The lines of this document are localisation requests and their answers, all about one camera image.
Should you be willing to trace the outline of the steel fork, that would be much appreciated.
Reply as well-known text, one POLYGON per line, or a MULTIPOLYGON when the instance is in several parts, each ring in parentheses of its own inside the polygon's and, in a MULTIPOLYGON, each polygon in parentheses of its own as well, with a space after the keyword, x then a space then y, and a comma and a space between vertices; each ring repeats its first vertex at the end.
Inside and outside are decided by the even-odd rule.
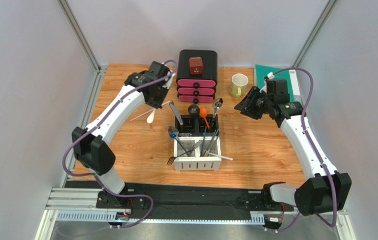
POLYGON ((178 134, 179 134, 179 131, 177 130, 177 128, 175 128, 174 126, 171 126, 171 125, 168 127, 168 135, 170 136, 170 138, 176 140, 177 143, 180 145, 180 147, 184 150, 185 154, 189 157, 190 153, 187 151, 185 146, 180 141, 178 134))

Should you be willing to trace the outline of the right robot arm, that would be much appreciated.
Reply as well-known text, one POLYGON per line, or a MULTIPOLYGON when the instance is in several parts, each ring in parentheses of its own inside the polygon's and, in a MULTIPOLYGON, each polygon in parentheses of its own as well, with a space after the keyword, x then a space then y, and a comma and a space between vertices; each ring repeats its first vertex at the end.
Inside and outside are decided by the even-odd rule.
POLYGON ((285 79, 266 80, 265 90, 253 86, 235 109, 255 120, 270 116, 289 139, 302 166, 305 182, 301 186, 283 181, 264 185, 267 203, 297 207, 303 216, 335 214, 343 209, 351 178, 327 158, 310 131, 303 105, 290 101, 285 79))

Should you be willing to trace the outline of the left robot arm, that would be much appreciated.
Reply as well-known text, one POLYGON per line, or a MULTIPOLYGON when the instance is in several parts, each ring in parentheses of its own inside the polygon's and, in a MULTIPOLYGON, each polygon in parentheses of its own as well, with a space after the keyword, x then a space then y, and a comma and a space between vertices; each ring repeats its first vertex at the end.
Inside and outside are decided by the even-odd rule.
POLYGON ((72 132, 75 158, 89 170, 103 191, 122 201, 126 184, 114 167, 116 156, 109 147, 115 134, 139 106, 162 108, 175 72, 165 62, 153 61, 147 70, 134 72, 106 109, 86 127, 72 132))

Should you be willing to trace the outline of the orange plastic spoon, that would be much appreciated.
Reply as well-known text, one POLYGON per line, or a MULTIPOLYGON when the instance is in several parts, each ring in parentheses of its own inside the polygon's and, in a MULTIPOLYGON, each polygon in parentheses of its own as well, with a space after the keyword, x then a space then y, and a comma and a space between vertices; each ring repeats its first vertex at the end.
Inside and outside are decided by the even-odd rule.
POLYGON ((209 125, 209 122, 207 120, 207 115, 208 115, 207 109, 204 108, 204 107, 201 107, 200 110, 199 110, 199 116, 204 120, 206 129, 209 130, 210 125, 209 125))

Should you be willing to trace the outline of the pale yellow mug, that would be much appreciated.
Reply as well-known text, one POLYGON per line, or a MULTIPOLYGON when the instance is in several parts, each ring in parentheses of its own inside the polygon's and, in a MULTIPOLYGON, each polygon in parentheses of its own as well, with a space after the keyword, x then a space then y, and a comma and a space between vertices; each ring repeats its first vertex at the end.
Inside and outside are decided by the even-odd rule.
POLYGON ((246 75, 237 73, 231 78, 230 94, 235 98, 240 98, 249 83, 249 79, 246 75))

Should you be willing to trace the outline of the small white plastic spoon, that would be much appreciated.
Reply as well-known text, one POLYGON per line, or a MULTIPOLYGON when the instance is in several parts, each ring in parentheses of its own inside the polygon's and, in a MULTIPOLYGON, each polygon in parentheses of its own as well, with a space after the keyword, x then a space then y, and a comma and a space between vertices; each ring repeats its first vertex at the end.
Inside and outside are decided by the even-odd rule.
POLYGON ((151 113, 149 114, 149 116, 147 117, 147 119, 146 119, 146 122, 148 123, 148 124, 151 124, 153 121, 154 121, 154 116, 155 116, 155 112, 156 112, 156 108, 153 108, 152 109, 152 111, 151 111, 151 113))

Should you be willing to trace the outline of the steel spoon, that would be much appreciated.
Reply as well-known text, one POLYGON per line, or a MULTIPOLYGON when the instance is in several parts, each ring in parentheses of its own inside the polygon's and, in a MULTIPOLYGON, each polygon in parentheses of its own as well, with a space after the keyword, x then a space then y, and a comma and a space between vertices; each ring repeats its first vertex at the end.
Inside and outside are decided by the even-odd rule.
POLYGON ((210 131, 212 131, 213 127, 216 125, 217 112, 222 107, 222 105, 223 105, 223 99, 221 97, 216 98, 212 104, 213 116, 211 118, 210 131))

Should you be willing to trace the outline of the white slotted utensil caddy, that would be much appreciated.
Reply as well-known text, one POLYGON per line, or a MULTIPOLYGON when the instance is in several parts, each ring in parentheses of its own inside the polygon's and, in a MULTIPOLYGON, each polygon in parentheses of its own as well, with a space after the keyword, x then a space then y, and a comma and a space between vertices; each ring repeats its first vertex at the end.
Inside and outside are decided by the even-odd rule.
MULTIPOLYGON (((181 137, 180 141, 185 146, 187 151, 190 151, 192 146, 197 142, 202 140, 202 137, 181 137)), ((211 136, 205 137, 205 143, 204 143, 204 149, 207 148, 209 141, 211 140, 211 136)), ((200 147, 198 147, 195 150, 195 154, 192 154, 191 156, 181 156, 177 158, 174 163, 172 164, 174 166, 175 171, 218 171, 221 166, 221 158, 206 155, 200 157, 200 147)), ((213 143, 213 146, 208 151, 210 153, 221 155, 221 142, 220 137, 216 137, 213 143)), ((180 147, 180 145, 177 143, 177 141, 174 141, 174 151, 173 156, 178 156, 180 154, 185 153, 184 150, 180 147)))

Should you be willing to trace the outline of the dark blue chopstick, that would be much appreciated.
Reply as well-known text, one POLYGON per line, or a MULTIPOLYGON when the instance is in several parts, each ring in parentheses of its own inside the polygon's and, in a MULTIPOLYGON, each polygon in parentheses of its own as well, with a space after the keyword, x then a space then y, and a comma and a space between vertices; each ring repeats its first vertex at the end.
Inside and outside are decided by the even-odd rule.
POLYGON ((208 130, 208 127, 206 126, 205 129, 204 129, 204 132, 203 132, 203 136, 202 136, 202 143, 201 143, 201 147, 200 147, 200 157, 202 157, 202 155, 203 155, 203 149, 204 149, 204 143, 205 143, 205 137, 206 137, 207 130, 208 130))

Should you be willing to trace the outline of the teal chopstick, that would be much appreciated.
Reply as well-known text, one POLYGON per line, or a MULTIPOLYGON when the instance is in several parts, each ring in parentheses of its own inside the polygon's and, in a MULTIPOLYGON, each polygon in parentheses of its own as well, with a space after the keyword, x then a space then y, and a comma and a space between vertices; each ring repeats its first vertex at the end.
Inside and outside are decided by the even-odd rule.
POLYGON ((214 140, 215 138, 218 136, 219 134, 219 129, 216 129, 216 131, 214 132, 210 142, 209 142, 209 145, 207 146, 206 150, 205 150, 205 153, 204 153, 204 156, 207 155, 207 152, 210 150, 210 148, 213 146, 213 143, 214 143, 214 140))

